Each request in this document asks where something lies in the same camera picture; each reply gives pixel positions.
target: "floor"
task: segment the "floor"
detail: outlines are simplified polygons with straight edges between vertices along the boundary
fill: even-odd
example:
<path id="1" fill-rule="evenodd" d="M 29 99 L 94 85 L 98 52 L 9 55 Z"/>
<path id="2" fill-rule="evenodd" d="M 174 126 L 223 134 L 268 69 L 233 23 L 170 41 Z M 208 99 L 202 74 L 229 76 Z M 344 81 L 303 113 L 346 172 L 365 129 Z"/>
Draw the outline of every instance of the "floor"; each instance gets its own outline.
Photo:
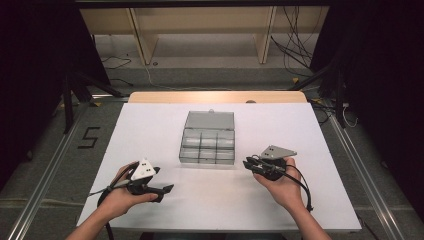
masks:
<path id="1" fill-rule="evenodd" d="M 288 43 L 287 35 L 274 38 L 282 45 Z M 308 39 L 305 48 L 313 52 L 317 35 L 300 38 Z M 131 36 L 96 36 L 96 47 L 112 86 L 123 93 L 284 90 L 293 86 L 296 78 L 311 74 L 299 62 L 289 60 L 274 43 L 267 63 L 259 64 L 253 38 L 243 34 L 162 35 L 147 67 L 141 64 Z M 319 82 L 311 84 L 303 92 L 321 104 L 313 104 L 317 121 L 352 205 L 364 223 L 360 232 L 330 233 L 331 237 L 424 239 L 422 221 L 384 167 L 360 119 L 347 108 L 346 122 L 351 126 L 339 129 L 333 112 L 322 106 L 330 106 L 333 101 L 319 99 L 318 86 Z M 17 231 L 21 231 L 21 239 L 63 239 L 75 228 L 126 100 L 104 97 L 104 92 L 93 87 L 90 90 L 96 96 L 93 103 L 74 101 L 78 120 L 72 133 L 63 134 L 64 109 L 59 105 L 32 149 L 32 159 L 22 162 L 0 193 L 0 239 L 17 236 Z M 97 137 L 95 147 L 81 148 L 88 144 L 83 138 L 89 128 L 90 134 Z M 139 239 L 141 233 L 114 229 L 114 234 L 116 239 Z M 301 239 L 297 232 L 283 235 Z M 108 239 L 106 231 L 98 239 Z"/>

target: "table surface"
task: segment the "table surface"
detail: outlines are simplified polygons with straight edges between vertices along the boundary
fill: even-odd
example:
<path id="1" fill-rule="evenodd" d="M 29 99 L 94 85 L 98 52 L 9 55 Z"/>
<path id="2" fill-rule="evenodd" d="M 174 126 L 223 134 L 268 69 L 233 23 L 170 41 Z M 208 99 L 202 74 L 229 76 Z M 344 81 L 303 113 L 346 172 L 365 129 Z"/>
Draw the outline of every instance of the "table surface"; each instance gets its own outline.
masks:
<path id="1" fill-rule="evenodd" d="M 233 94 L 238 93 L 227 92 L 228 98 Z M 111 221 L 113 227 L 173 232 L 298 230 L 242 164 L 246 156 L 277 145 L 298 152 L 296 163 L 308 181 L 312 214 L 321 226 L 327 231 L 361 229 L 310 104 L 166 102 L 124 105 L 91 192 L 104 188 L 119 167 L 142 157 L 161 168 L 150 186 L 175 187 L 159 204 L 134 206 Z M 234 112 L 235 164 L 181 164 L 178 153 L 188 111 L 209 109 Z M 97 199 L 97 195 L 87 198 L 78 225 L 94 211 Z"/>

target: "human hand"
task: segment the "human hand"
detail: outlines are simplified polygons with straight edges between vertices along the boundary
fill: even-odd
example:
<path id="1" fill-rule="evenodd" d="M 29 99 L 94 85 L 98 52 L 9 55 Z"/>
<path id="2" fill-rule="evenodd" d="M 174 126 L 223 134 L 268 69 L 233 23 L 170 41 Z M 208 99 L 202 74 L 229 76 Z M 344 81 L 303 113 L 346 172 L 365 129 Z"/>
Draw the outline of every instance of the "human hand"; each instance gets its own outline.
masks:
<path id="1" fill-rule="evenodd" d="M 121 167 L 118 173 L 116 174 L 116 177 L 118 177 L 119 174 L 131 164 L 133 163 L 130 163 L 126 166 Z M 127 175 L 128 175 L 128 172 L 125 173 L 117 182 L 125 180 Z M 111 220 L 113 218 L 119 217 L 127 213 L 132 206 L 139 203 L 153 201 L 157 197 L 158 195 L 154 193 L 146 193 L 143 195 L 132 195 L 126 188 L 116 188 L 112 190 L 106 196 L 106 198 L 103 200 L 103 202 L 100 204 L 100 206 L 97 209 L 99 210 L 99 212 L 104 214 L 105 218 L 108 218 Z"/>
<path id="2" fill-rule="evenodd" d="M 293 158 L 285 158 L 287 165 L 296 167 Z M 300 181 L 300 174 L 292 167 L 286 167 L 286 174 Z M 289 212 L 295 211 L 299 207 L 305 208 L 302 202 L 300 186 L 288 177 L 281 177 L 276 181 L 270 181 L 259 174 L 253 174 L 255 179 L 271 193 L 274 200 L 287 209 Z"/>

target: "cable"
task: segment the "cable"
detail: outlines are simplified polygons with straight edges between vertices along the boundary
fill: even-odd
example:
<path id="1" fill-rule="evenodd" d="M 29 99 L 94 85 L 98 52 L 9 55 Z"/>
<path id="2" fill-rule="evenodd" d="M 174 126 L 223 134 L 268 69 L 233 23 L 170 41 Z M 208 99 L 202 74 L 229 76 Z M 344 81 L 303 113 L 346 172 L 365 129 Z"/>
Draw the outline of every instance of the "cable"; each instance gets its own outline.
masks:
<path id="1" fill-rule="evenodd" d="M 123 180 L 118 183 L 119 179 L 124 176 L 124 174 L 128 173 L 131 169 L 134 169 L 134 167 L 138 166 L 139 162 L 133 163 L 128 165 L 124 170 L 122 170 L 112 181 L 112 183 L 103 190 L 102 195 L 99 197 L 99 200 L 97 201 L 97 207 L 100 206 L 100 204 L 103 202 L 103 200 L 106 198 L 106 196 L 113 191 L 115 188 L 124 187 L 127 182 L 127 180 Z M 109 240 L 114 240 L 112 228 L 110 227 L 110 223 L 107 222 L 105 224 L 107 234 L 109 236 Z"/>
<path id="2" fill-rule="evenodd" d="M 313 100 L 313 99 L 309 99 L 309 98 L 307 99 L 307 101 L 309 103 L 311 103 L 312 108 L 314 110 L 320 110 L 325 114 L 326 118 L 323 121 L 318 121 L 320 127 L 322 127 L 322 125 L 324 125 L 324 123 L 328 122 L 328 120 L 330 119 L 330 116 L 335 113 L 335 109 L 336 109 L 335 107 L 325 106 L 325 105 L 319 103 L 318 101 Z"/>
<path id="3" fill-rule="evenodd" d="M 123 80 L 123 79 L 120 79 L 120 78 L 111 78 L 111 79 L 109 79 L 109 80 L 111 80 L 111 81 L 121 81 L 121 82 L 124 82 L 124 83 L 126 83 L 126 84 L 130 85 L 131 87 L 134 87 L 134 84 L 132 84 L 132 83 L 130 83 L 130 82 L 127 82 L 127 81 L 125 81 L 125 80 Z"/>
<path id="4" fill-rule="evenodd" d="M 358 217 L 361 225 L 365 226 L 365 228 L 368 229 L 368 231 L 371 233 L 371 235 L 374 237 L 375 240 L 380 240 L 380 238 L 377 236 L 377 234 L 374 233 L 374 231 L 370 228 L 370 226 L 368 226 L 368 224 L 365 222 L 365 220 L 362 219 L 361 216 L 359 216 L 358 213 L 356 213 L 356 217 Z"/>
<path id="5" fill-rule="evenodd" d="M 288 177 L 290 180 L 292 180 L 293 182 L 297 183 L 299 186 L 301 186 L 303 188 L 303 190 L 305 191 L 305 193 L 306 193 L 306 195 L 308 197 L 308 202 L 306 204 L 306 209 L 309 212 L 311 212 L 314 208 L 312 207 L 312 204 L 311 204 L 312 199 L 311 199 L 311 192 L 309 191 L 308 183 L 306 183 L 306 180 L 303 177 L 302 173 L 295 166 L 286 165 L 286 167 L 292 167 L 292 168 L 296 169 L 296 171 L 300 174 L 301 179 L 303 179 L 303 181 L 305 182 L 305 185 L 306 186 L 302 182 L 300 182 L 299 180 L 297 180 L 296 178 L 294 178 L 291 175 L 287 174 L 285 171 L 281 171 L 281 170 L 278 170 L 278 169 L 277 169 L 277 171 L 280 172 L 280 173 L 282 173 L 283 176 Z"/>
<path id="6" fill-rule="evenodd" d="M 295 51 L 289 49 L 288 47 L 284 47 L 283 45 L 281 45 L 280 43 L 278 43 L 277 41 L 275 41 L 275 39 L 274 39 L 273 36 L 271 36 L 271 40 L 275 43 L 275 45 L 277 45 L 278 49 L 280 49 L 280 51 L 282 51 L 285 55 L 288 55 L 293 60 L 295 60 L 296 62 L 298 62 L 299 64 L 301 64 L 302 66 L 304 66 L 305 68 L 309 69 L 308 65 L 306 65 L 305 63 L 302 63 L 299 59 L 297 59 L 296 57 L 294 57 L 293 55 L 291 55 L 287 51 L 291 51 L 291 52 L 293 52 L 293 53 L 295 53 L 297 55 L 302 55 L 301 53 L 295 52 Z"/>
<path id="7" fill-rule="evenodd" d="M 99 193 L 101 193 L 101 192 L 104 192 L 106 189 L 107 189 L 107 188 L 103 188 L 102 190 L 99 190 L 99 191 L 97 191 L 97 192 L 89 193 L 89 194 L 88 194 L 88 196 L 90 197 L 90 196 L 93 196 L 93 195 L 99 194 Z"/>
<path id="8" fill-rule="evenodd" d="M 271 171 L 277 171 L 277 172 L 281 173 L 283 176 L 289 178 L 293 182 L 297 183 L 300 187 L 302 187 L 303 190 L 305 191 L 307 197 L 308 197 L 307 204 L 306 204 L 306 209 L 309 212 L 311 212 L 314 209 L 312 207 L 312 203 L 311 203 L 312 202 L 312 199 L 311 199 L 311 193 L 309 191 L 308 183 L 306 182 L 306 179 L 303 177 L 303 174 L 300 172 L 300 170 L 298 168 L 296 168 L 293 165 L 286 165 L 286 167 L 292 167 L 292 168 L 294 168 L 300 174 L 301 180 L 303 179 L 303 181 L 305 182 L 305 184 L 303 184 L 301 181 L 297 180 L 293 176 L 287 174 L 285 169 L 283 170 L 283 169 L 281 169 L 281 168 L 279 168 L 279 167 L 277 167 L 277 166 L 275 166 L 273 164 L 269 164 L 269 163 L 263 161 L 260 156 L 258 156 L 258 155 L 252 155 L 252 157 L 257 157 L 257 161 L 260 162 L 262 165 L 265 165 L 265 166 L 271 168 Z"/>
<path id="9" fill-rule="evenodd" d="M 347 107 L 344 107 L 344 108 L 343 108 L 343 118 L 344 118 L 344 120 L 345 120 L 346 124 L 347 124 L 349 127 L 356 127 L 356 125 L 358 124 L 358 118 L 356 118 L 355 123 L 354 123 L 353 125 L 350 125 L 349 121 L 347 121 L 346 116 L 345 116 L 346 108 L 347 108 Z"/>
<path id="10" fill-rule="evenodd" d="M 305 46 L 303 45 L 303 43 L 302 43 L 302 41 L 300 41 L 300 38 L 299 38 L 299 33 L 298 33 L 298 31 L 297 31 L 297 20 L 298 20 L 298 18 L 299 18 L 299 7 L 298 6 L 296 6 L 295 7 L 295 9 L 294 9 L 294 18 L 295 18 L 295 23 L 294 23 L 294 25 L 293 25 L 293 23 L 292 23 L 292 20 L 290 20 L 290 18 L 289 18 L 289 16 L 288 16 L 288 14 L 287 14 L 287 11 L 286 11 L 286 7 L 283 7 L 283 10 L 284 10 L 284 13 L 285 13 L 285 15 L 286 15 L 286 18 L 287 18 L 287 20 L 289 21 L 289 24 L 290 24 L 290 29 L 291 29 L 291 35 L 289 35 L 289 37 L 290 37 L 290 40 L 293 42 L 293 44 L 295 45 L 295 46 L 297 46 L 298 48 L 299 48 L 299 51 L 300 51 L 300 53 L 302 53 L 302 50 L 308 55 L 308 58 L 309 59 L 311 59 L 311 53 L 310 52 L 308 52 L 307 50 L 306 50 L 306 48 L 305 48 Z M 293 35 L 295 35 L 296 36 L 296 38 L 297 38 L 297 44 L 296 44 L 296 42 L 293 40 Z"/>
<path id="11" fill-rule="evenodd" d="M 116 59 L 119 59 L 119 60 L 125 60 L 125 61 L 127 61 L 127 62 L 125 62 L 125 63 L 123 63 L 123 64 L 121 64 L 121 65 L 118 65 L 118 66 L 116 66 L 116 67 L 113 67 L 113 68 L 105 67 L 105 69 L 117 69 L 117 68 L 120 68 L 120 67 L 122 67 L 122 66 L 125 66 L 125 65 L 127 65 L 128 63 L 130 63 L 130 62 L 131 62 L 131 59 L 129 59 L 129 58 L 120 58 L 120 57 L 112 56 L 112 57 L 108 57 L 108 58 L 106 58 L 105 60 L 102 60 L 102 63 L 104 63 L 104 62 L 106 62 L 106 61 L 108 61 L 109 59 L 112 59 L 112 58 L 116 58 Z"/>
<path id="12" fill-rule="evenodd" d="M 299 55 L 299 56 L 305 56 L 305 57 L 306 57 L 306 55 L 304 55 L 304 54 L 302 54 L 302 53 L 299 53 L 299 52 L 296 52 L 295 50 L 290 49 L 290 48 L 288 48 L 288 47 L 285 47 L 285 46 L 281 45 L 280 43 L 276 42 L 273 36 L 271 36 L 271 39 L 274 41 L 274 43 L 275 43 L 278 47 L 283 48 L 285 51 L 289 51 L 289 52 L 292 52 L 292 53 L 297 54 L 297 55 Z"/>

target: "plastic organizer box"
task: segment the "plastic organizer box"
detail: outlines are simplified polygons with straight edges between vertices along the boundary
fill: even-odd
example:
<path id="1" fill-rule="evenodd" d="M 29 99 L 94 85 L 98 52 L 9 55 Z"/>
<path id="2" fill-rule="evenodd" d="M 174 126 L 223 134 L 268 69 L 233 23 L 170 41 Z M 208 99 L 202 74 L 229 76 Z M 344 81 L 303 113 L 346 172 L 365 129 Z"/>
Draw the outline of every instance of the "plastic organizer box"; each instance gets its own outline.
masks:
<path id="1" fill-rule="evenodd" d="M 182 163 L 234 164 L 234 113 L 190 111 L 180 148 Z"/>

